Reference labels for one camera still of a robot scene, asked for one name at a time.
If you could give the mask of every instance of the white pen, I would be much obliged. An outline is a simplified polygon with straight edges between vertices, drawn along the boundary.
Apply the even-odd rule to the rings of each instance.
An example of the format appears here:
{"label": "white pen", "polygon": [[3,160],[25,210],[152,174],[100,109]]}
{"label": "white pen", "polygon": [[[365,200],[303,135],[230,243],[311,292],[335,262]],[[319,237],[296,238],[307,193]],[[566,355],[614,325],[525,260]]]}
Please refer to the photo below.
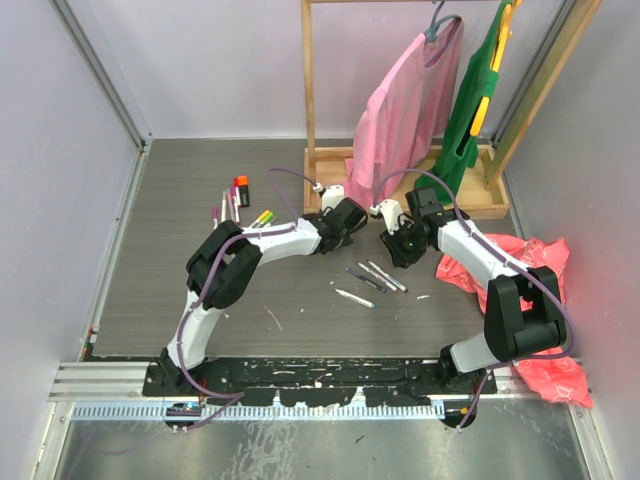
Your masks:
{"label": "white pen", "polygon": [[378,280],[380,280],[382,283],[384,283],[385,285],[387,285],[387,287],[389,287],[391,290],[393,290],[394,292],[398,291],[398,287],[394,284],[391,283],[389,280],[387,280],[386,278],[384,278],[381,275],[378,275],[376,272],[374,272],[373,270],[371,270],[369,267],[367,267],[364,263],[358,262],[358,266],[363,269],[365,272],[367,272],[369,275],[371,275],[373,278],[377,278]]}
{"label": "white pen", "polygon": [[238,203],[240,203],[240,197],[233,195],[232,198],[233,198],[233,212],[235,213],[235,216],[236,216],[236,223],[240,225],[240,211],[238,210]]}
{"label": "white pen", "polygon": [[334,288],[334,290],[338,293],[338,295],[342,295],[344,298],[348,298],[352,302],[359,303],[360,305],[364,305],[369,308],[376,308],[375,304],[371,303],[364,298],[356,297],[353,293],[345,292],[344,290],[340,290],[339,288]]}
{"label": "white pen", "polygon": [[407,293],[409,291],[409,289],[407,287],[405,287],[404,285],[402,285],[398,280],[396,280],[395,278],[393,278],[391,275],[389,275],[387,272],[385,272],[384,270],[382,270],[379,266],[377,266],[375,263],[373,263],[371,260],[367,260],[367,263],[369,265],[371,265],[374,269],[376,269],[378,271],[378,273],[380,273],[380,275],[382,275],[384,278],[386,278],[387,280],[389,280],[391,283],[393,283],[395,286],[397,286],[400,290],[402,290],[404,293]]}
{"label": "white pen", "polygon": [[222,192],[222,208],[220,209],[220,223],[227,219],[227,191]]}

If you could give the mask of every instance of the wooden clothes rack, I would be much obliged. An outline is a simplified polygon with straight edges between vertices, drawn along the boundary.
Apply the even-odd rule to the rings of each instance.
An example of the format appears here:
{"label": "wooden clothes rack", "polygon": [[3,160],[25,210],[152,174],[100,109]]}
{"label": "wooden clothes rack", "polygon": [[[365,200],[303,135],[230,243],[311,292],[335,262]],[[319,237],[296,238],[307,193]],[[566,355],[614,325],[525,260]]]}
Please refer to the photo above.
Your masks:
{"label": "wooden clothes rack", "polygon": [[[307,116],[306,175],[324,185],[344,182],[344,160],[353,154],[351,147],[316,147],[313,102],[313,48],[311,11],[313,3],[414,2],[430,0],[301,0],[304,53],[304,91]],[[511,160],[524,134],[535,118],[558,75],[567,63],[582,34],[591,22],[602,0],[573,0],[573,6],[556,36],[542,65],[527,88],[500,144],[494,152],[490,145],[479,145],[479,157],[473,169],[467,169],[457,199],[472,218],[503,218],[509,212],[509,200],[502,172]],[[438,158],[441,147],[432,146],[418,168],[428,170]],[[418,175],[405,175],[393,195],[406,210],[404,194],[413,188]],[[305,182],[305,213],[317,212],[320,201],[311,185]]]}

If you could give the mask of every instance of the green marker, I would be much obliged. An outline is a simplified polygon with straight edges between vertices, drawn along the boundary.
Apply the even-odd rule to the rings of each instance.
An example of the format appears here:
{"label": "green marker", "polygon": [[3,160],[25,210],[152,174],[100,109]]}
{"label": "green marker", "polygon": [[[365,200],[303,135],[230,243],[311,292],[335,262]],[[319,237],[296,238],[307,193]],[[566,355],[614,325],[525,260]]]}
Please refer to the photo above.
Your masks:
{"label": "green marker", "polygon": [[266,217],[264,217],[262,219],[262,221],[260,221],[260,223],[258,224],[258,226],[256,228],[264,227],[267,223],[269,223],[271,221],[272,218],[273,218],[273,212],[269,212],[269,214]]}
{"label": "green marker", "polygon": [[249,228],[258,228],[258,226],[260,225],[260,222],[264,220],[267,217],[267,215],[269,215],[269,213],[270,213],[269,210],[265,210],[264,212],[262,212],[258,218],[256,218],[253,222],[251,222],[251,225],[249,225]]}

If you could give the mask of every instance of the wooden floor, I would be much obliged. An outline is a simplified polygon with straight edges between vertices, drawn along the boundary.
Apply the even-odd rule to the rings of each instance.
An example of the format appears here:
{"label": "wooden floor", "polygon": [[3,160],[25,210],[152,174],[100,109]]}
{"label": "wooden floor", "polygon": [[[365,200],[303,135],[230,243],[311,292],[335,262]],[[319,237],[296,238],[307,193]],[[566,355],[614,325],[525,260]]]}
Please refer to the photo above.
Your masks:
{"label": "wooden floor", "polygon": [[[211,207],[220,205],[222,190],[233,177],[247,175],[252,206],[241,211],[243,223],[267,208],[287,221],[284,203],[265,173],[274,166],[301,171],[304,147],[301,140],[155,141],[94,353],[159,354],[184,308],[185,264],[210,233]],[[285,174],[278,180],[302,211],[302,182]],[[509,217],[477,223],[485,232],[515,234]],[[475,295],[434,278],[441,255],[430,250],[410,269],[393,269],[378,239],[382,230],[382,224],[372,222],[347,248],[260,268],[245,295],[218,323],[207,353],[434,357],[443,346],[481,331]],[[409,293],[380,293],[345,271],[367,258],[392,271]],[[334,287],[367,298],[377,308],[352,303]]]}

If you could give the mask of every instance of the clothes hanger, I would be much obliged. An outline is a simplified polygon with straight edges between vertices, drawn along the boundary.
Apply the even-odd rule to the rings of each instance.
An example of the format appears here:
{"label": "clothes hanger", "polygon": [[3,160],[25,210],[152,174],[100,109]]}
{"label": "clothes hanger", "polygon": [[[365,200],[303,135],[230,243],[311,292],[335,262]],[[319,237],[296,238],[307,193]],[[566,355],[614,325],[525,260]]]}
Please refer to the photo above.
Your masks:
{"label": "clothes hanger", "polygon": [[[507,5],[502,11],[502,18],[500,20],[500,31],[498,32],[498,41],[496,42],[496,48],[493,51],[491,57],[491,70],[498,72],[500,70],[500,64],[502,63],[502,57],[504,55],[504,49],[507,45],[507,40],[511,38],[513,32],[510,30],[511,20],[515,13],[516,7],[522,3],[522,0],[515,0],[513,5]],[[469,135],[477,137],[480,134],[480,129],[484,123],[484,119],[487,116],[487,110],[489,110],[489,97],[482,97],[480,106],[476,112],[476,116],[471,124],[471,131]]]}
{"label": "clothes hanger", "polygon": [[440,28],[440,25],[442,25],[443,23],[449,20],[461,18],[460,15],[447,15],[446,17],[443,17],[440,20],[438,20],[438,15],[440,14],[440,10],[442,10],[443,6],[444,6],[444,1],[440,2],[440,4],[436,7],[436,11],[433,13],[433,17],[431,18],[431,25],[429,26],[429,28],[427,28],[424,31],[426,43],[433,43],[437,40],[438,29]]}

